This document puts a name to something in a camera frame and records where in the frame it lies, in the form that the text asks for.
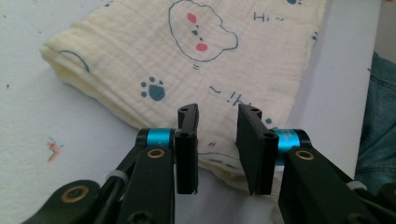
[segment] paw print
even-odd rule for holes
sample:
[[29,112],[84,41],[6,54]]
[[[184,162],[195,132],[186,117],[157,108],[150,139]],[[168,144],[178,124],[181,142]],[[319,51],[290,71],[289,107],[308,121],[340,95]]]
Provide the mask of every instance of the paw print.
[[163,82],[158,81],[156,83],[155,77],[150,77],[148,80],[149,80],[149,84],[147,82],[140,83],[140,85],[144,89],[141,92],[141,96],[142,97],[149,96],[154,101],[161,101],[161,99],[165,97],[165,89],[162,87]]

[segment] muslin cloth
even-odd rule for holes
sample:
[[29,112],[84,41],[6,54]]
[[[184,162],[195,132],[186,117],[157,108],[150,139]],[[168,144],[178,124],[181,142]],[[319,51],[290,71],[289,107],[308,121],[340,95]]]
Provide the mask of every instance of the muslin cloth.
[[235,146],[238,105],[258,107],[268,128],[285,126],[325,5],[118,0],[48,40],[41,53],[62,81],[136,128],[175,128],[177,110],[197,103],[200,166],[246,189]]

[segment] white table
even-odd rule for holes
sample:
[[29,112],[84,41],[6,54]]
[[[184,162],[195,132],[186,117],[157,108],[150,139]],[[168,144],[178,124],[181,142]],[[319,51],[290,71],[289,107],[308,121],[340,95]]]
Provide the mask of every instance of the white table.
[[[63,84],[39,54],[43,42],[110,0],[0,4],[0,223],[34,214],[60,186],[105,182],[136,129]],[[289,127],[353,176],[380,0],[329,0]],[[61,147],[56,161],[47,143]],[[274,204],[200,170],[197,195],[177,195],[177,223],[271,223]]]

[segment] denim fabric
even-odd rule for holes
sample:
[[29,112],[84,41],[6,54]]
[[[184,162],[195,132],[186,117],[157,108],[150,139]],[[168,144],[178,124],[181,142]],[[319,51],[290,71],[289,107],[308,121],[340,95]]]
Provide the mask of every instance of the denim fabric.
[[374,54],[355,179],[377,194],[396,182],[396,64]]

